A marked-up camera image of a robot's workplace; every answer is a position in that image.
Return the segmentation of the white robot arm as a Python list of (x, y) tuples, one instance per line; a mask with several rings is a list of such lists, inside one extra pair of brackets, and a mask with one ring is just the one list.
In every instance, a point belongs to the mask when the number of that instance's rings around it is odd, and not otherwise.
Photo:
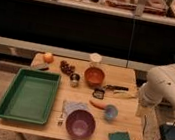
[(165, 98), (175, 108), (175, 63), (155, 66), (147, 72), (147, 82), (138, 89), (137, 116), (143, 117)]

